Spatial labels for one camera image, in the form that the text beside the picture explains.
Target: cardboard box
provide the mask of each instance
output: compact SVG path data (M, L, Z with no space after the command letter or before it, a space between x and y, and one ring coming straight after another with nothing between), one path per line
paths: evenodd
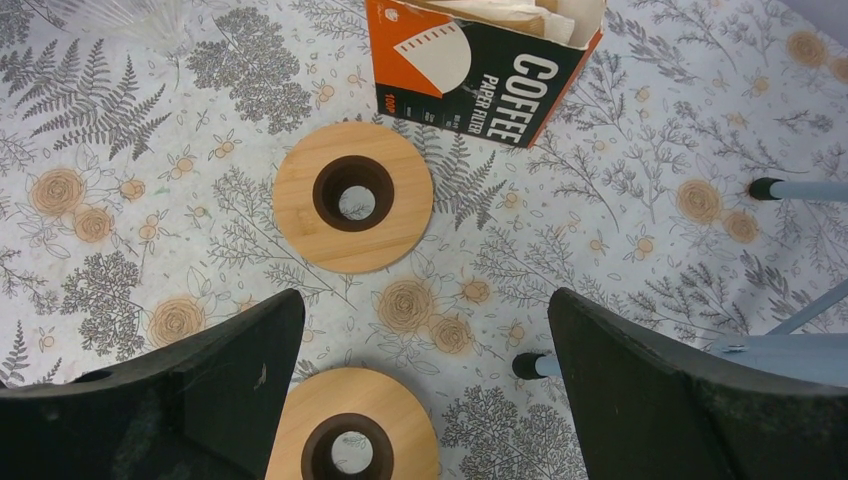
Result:
M420 4L365 0L379 112L533 145L603 36L605 3L585 1L595 3L575 14L591 17L576 19L575 48Z

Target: rose print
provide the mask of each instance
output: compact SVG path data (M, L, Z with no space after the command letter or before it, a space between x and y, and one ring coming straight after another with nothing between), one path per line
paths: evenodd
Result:
M730 238L739 243L751 243L760 234L757 220L745 212L731 212L721 224Z
M677 209L689 220L708 225L722 210L721 195L703 180L690 180L677 190Z
M836 58L828 65L830 73L842 83L848 84L848 58Z
M416 281L389 285L380 298L377 317L396 333L414 332L433 313L432 293Z
M789 57L805 67L817 68L827 61L827 45L813 32L795 32L786 41Z
M443 317L435 322L430 331L433 343L444 353L460 354L471 344L471 329L468 322L456 317Z
M82 205L74 215L74 232L80 240L96 243L112 231L115 218L105 209Z
M85 197L82 178L71 169L57 168L42 175L32 187L32 205L39 213L58 217L72 212Z
M203 330L205 323L203 310L193 299L174 298L156 307L147 337L161 348Z

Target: black rubber foot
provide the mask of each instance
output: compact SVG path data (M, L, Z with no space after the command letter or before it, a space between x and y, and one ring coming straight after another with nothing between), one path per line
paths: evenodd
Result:
M779 200L779 198L772 196L771 186L782 181L776 178L758 178L748 186L748 195L751 195L757 200Z
M536 372L536 359L544 357L541 353L522 353L512 361L512 373L524 380L545 378Z

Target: table surface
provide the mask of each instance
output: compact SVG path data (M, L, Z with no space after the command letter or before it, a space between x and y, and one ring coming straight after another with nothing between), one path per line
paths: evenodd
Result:
M848 272L845 207L744 194L764 175L848 176L848 50L776 0L611 0L584 74L520 151L375 115L362 0L194 1L182 59L77 39L38 1L0 17L10 386L297 288L294 383L342 365L397 378L432 414L443 478L583 478L561 381L510 371L552 349L554 289L703 348L768 331ZM270 213L286 151L342 119L407 136L436 185L415 251L368 275L309 265ZM805 331L846 320L842 305Z

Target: metal bar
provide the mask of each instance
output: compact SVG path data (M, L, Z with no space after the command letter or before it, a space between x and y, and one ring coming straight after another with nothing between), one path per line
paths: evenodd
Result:
M766 335L786 335L792 333L810 320L816 318L818 314L845 298L846 295L848 295L848 280L843 280L842 283L833 287L829 292L815 299L798 313L774 327Z
M848 184L838 182L775 182L769 193L776 198L848 203Z

